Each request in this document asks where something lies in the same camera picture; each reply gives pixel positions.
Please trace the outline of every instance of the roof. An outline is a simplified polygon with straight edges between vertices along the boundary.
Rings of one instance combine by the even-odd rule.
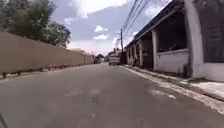
[[[137,42],[142,36],[155,28],[159,22],[164,20],[164,17],[171,12],[176,12],[184,7],[183,0],[173,0],[170,2],[158,15],[156,15],[148,24],[146,24],[134,37],[134,39],[125,47],[128,48]]]

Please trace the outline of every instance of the curb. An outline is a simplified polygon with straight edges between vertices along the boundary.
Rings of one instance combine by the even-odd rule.
[[[127,65],[123,65],[125,68],[128,68],[128,69],[131,69],[131,70],[134,70],[134,71],[137,71],[137,72],[140,72],[140,73],[143,73],[143,74],[146,74],[146,75],[150,75],[152,77],[156,77],[160,80],[165,80],[166,82],[168,83],[171,83],[173,85],[176,85],[176,86],[179,86],[181,88],[184,88],[184,89],[187,89],[187,90],[190,90],[190,91],[193,91],[193,92],[196,92],[196,93],[199,93],[201,95],[204,95],[204,96],[207,96],[207,97],[210,97],[210,98],[213,98],[213,99],[216,99],[218,101],[221,101],[221,102],[224,102],[224,97],[221,97],[219,95],[216,95],[216,94],[213,94],[213,93],[210,93],[210,92],[207,92],[199,87],[195,87],[195,86],[192,86],[190,85],[189,83],[187,84],[183,84],[181,83],[181,81],[177,80],[177,79],[174,79],[173,77],[164,77],[163,75],[161,74],[158,74],[158,73],[154,73],[154,72],[150,72],[150,71],[145,71],[143,69],[139,69],[137,67],[131,67],[131,66],[127,66]]]

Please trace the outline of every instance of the house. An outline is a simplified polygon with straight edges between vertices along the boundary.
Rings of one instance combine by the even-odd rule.
[[[224,3],[173,0],[125,47],[127,63],[224,82]]]

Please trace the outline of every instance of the street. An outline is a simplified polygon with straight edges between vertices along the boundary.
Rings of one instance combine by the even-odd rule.
[[[89,65],[0,81],[9,128],[223,128],[224,116],[121,67]]]

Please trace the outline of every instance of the beige wall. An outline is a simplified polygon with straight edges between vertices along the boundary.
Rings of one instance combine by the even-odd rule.
[[[91,55],[0,32],[0,73],[92,63]]]

